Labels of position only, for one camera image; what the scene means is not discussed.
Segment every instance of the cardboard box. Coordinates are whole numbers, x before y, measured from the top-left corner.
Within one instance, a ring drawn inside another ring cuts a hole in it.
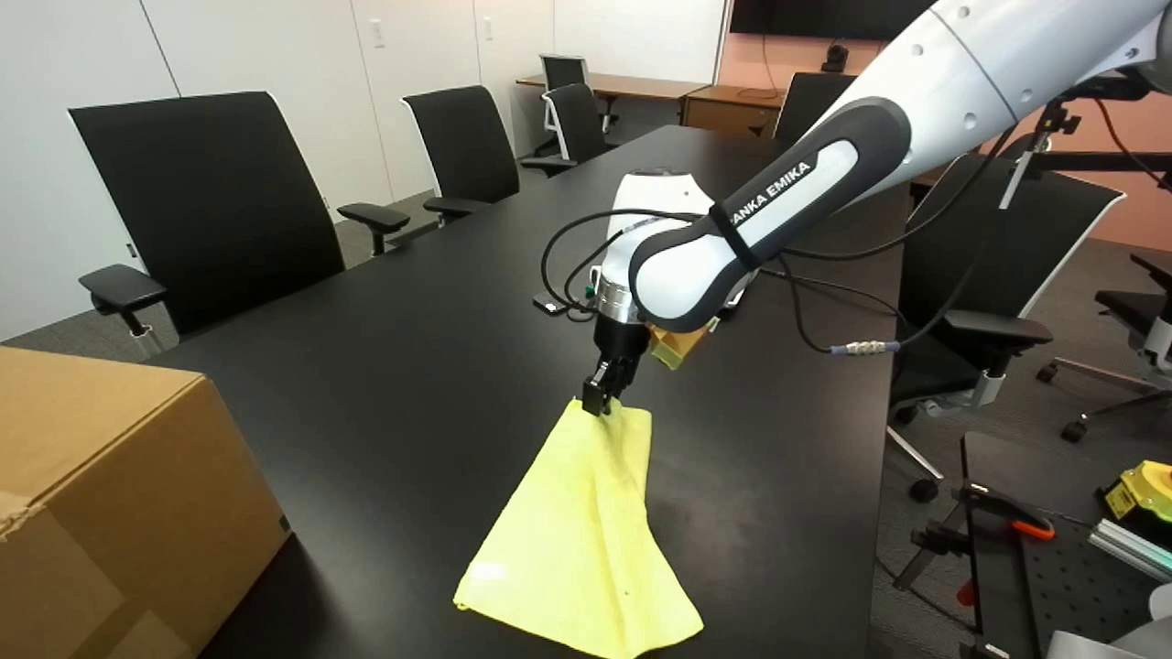
[[[198,654],[287,536],[206,379],[0,349],[0,654]]]

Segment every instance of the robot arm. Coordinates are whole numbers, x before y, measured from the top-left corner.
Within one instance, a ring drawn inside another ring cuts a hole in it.
[[[648,326],[705,326],[794,232],[957,160],[1076,81],[1154,61],[1165,14],[1168,0],[939,0],[705,225],[662,220],[613,241],[581,408],[604,415],[634,380]]]

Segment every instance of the yellow cloth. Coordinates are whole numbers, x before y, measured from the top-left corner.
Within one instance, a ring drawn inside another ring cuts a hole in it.
[[[474,557],[456,606],[604,659],[705,629],[645,508],[653,415],[569,404]]]

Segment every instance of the chair wheel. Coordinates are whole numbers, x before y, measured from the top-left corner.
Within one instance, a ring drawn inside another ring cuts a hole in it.
[[[897,408],[894,415],[890,415],[890,424],[894,427],[905,427],[905,424],[911,424],[917,423],[917,408]]]
[[[1057,362],[1042,365],[1042,369],[1035,369],[1035,380],[1052,386],[1052,380],[1056,380],[1056,373],[1057,373]]]
[[[911,487],[907,487],[907,498],[911,502],[934,502],[940,496],[940,485],[939,479],[917,479]]]
[[[1063,424],[1063,440],[1065,443],[1079,443],[1088,437],[1088,416],[1076,416],[1068,424]]]

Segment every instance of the office chair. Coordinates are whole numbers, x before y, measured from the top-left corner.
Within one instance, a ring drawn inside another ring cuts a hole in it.
[[[890,424],[907,424],[926,404],[993,404],[1011,359],[1052,342],[1043,326],[1024,318],[1035,297],[1121,199],[1095,185],[1042,172],[1024,176],[1011,208],[1001,211],[1013,157],[988,160],[987,176],[971,185],[980,160],[980,155],[957,160],[917,205],[911,225],[954,208],[905,247],[901,318],[926,326],[971,270],[973,253],[979,266],[940,326],[897,354]],[[929,476],[911,485],[911,498],[934,498],[940,474],[897,427],[890,427],[890,440]]]
[[[574,56],[541,56],[547,92],[564,85],[587,85],[587,59]],[[557,136],[553,110],[547,102],[541,127]]]
[[[564,160],[581,165],[614,147],[601,133],[597,98],[587,85],[548,87],[541,98]]]
[[[432,157],[441,199],[425,208],[463,220],[519,191],[503,115],[482,85],[405,95]],[[529,167],[573,167],[564,157],[525,157]]]
[[[1131,343],[1149,359],[1149,365],[1159,373],[1172,373],[1172,255],[1159,255],[1159,253],[1131,253],[1131,263],[1140,263],[1154,287],[1161,294],[1128,294],[1128,288],[1099,288],[1095,299],[1101,303],[1107,315],[1121,318],[1131,332]],[[1165,437],[1149,437],[1149,440],[1172,440],[1172,392],[1154,387],[1140,379],[1117,373],[1117,369],[1101,369],[1092,362],[1076,362],[1076,359],[1063,359],[1056,354],[1035,380],[1056,380],[1057,369],[1073,369],[1073,373],[1088,373],[1099,380],[1117,380],[1117,386],[1131,386],[1143,387],[1140,401],[1123,401],[1114,408],[1099,408],[1099,409],[1085,409],[1076,415],[1068,424],[1063,424],[1063,440],[1076,443],[1088,437],[1088,427],[1095,424],[1095,416],[1107,415],[1128,415],[1128,409],[1161,409],[1165,423],[1154,432]]]
[[[149,331],[137,310],[149,303],[166,303],[183,336],[341,270],[332,220],[271,95],[69,115],[147,263],[147,276],[98,266],[79,287],[144,349]],[[405,225],[376,205],[349,205],[344,216],[372,233]]]
[[[587,85],[587,59],[541,56],[547,87]]]
[[[829,59],[819,61],[819,75],[823,75],[823,76],[841,76],[841,75],[847,75],[847,61],[851,61],[851,48],[847,48],[847,44],[832,44],[832,48],[829,48]]]
[[[772,124],[772,143],[784,152],[794,147],[851,85],[855,76],[841,75],[794,75]]]

